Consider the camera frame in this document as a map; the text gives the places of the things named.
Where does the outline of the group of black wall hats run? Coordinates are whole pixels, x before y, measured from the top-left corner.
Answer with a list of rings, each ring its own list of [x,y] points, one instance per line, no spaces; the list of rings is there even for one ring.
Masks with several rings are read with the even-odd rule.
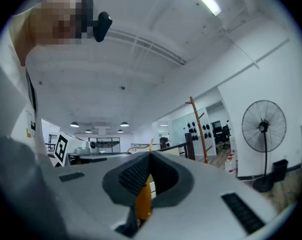
[[[196,124],[194,122],[187,123],[188,132],[191,133],[191,138],[193,141],[198,141],[200,136],[198,135],[198,131],[196,129]],[[208,124],[203,124],[202,129],[204,130],[203,136],[205,139],[212,138],[212,134],[210,132],[210,126]]]

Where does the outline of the black trash bin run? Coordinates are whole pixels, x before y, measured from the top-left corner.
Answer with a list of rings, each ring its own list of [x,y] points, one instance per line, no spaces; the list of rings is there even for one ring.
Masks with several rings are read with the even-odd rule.
[[[286,176],[288,161],[286,159],[279,160],[273,163],[273,181],[275,183],[283,181]]]

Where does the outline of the dark wooden post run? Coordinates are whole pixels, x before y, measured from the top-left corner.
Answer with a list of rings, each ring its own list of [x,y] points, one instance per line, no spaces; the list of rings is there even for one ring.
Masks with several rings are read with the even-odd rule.
[[[185,134],[185,157],[193,161],[196,160],[192,134],[189,132]]]

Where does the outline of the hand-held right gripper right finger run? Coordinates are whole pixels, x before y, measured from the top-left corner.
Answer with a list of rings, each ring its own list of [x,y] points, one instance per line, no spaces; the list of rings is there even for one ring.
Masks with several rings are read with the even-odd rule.
[[[193,175],[191,192],[176,206],[153,208],[137,232],[137,240],[267,240],[277,216],[274,207],[254,189],[221,168],[172,154],[164,156]],[[264,227],[248,234],[222,199],[235,193]]]

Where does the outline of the brown wooden coat rack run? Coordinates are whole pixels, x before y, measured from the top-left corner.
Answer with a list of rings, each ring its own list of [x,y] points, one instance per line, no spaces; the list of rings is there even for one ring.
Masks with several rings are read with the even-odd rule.
[[[205,113],[202,112],[201,114],[198,114],[198,110],[196,108],[196,104],[195,104],[194,98],[192,96],[190,96],[189,101],[187,101],[185,103],[188,105],[192,105],[192,107],[193,107],[194,115],[196,118],[198,130],[199,130],[199,134],[200,134],[202,149],[203,149],[204,163],[208,164],[207,151],[212,148],[212,145],[209,148],[206,148],[205,137],[204,137],[203,128],[202,128],[202,124],[201,124],[201,118],[204,116]]]

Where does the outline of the black office chair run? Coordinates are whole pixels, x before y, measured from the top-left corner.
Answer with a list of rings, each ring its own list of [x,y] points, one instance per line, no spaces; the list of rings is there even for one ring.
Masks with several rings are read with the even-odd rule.
[[[228,124],[222,127],[222,134],[220,135],[220,140],[223,142],[223,147],[230,146],[230,129]]]

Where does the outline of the black standing fan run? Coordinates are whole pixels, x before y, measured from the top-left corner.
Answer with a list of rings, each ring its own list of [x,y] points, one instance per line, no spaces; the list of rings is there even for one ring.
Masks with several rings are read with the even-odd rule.
[[[263,175],[253,182],[252,187],[260,193],[269,192],[274,180],[267,173],[268,154],[278,148],[285,138],[287,121],[284,112],[273,101],[258,100],[244,112],[241,130],[248,146],[264,154]]]

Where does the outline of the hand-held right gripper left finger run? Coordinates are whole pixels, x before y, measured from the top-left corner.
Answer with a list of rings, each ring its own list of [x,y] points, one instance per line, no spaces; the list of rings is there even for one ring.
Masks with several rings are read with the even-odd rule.
[[[138,226],[136,199],[150,175],[150,153],[57,168],[52,190],[70,240],[151,240]]]

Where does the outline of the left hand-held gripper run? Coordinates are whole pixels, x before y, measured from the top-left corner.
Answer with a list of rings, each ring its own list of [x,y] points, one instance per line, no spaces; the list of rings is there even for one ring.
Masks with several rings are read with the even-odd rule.
[[[62,167],[81,163],[81,156],[98,154],[99,149],[93,141],[85,141],[77,136],[59,132],[54,157]]]

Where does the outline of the person in white shirt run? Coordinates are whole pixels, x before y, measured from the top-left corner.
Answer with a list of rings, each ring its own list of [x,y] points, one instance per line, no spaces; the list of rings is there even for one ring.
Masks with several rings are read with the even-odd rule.
[[[31,9],[13,15],[0,32],[0,155],[48,156],[37,93],[26,62],[36,47],[29,26]]]

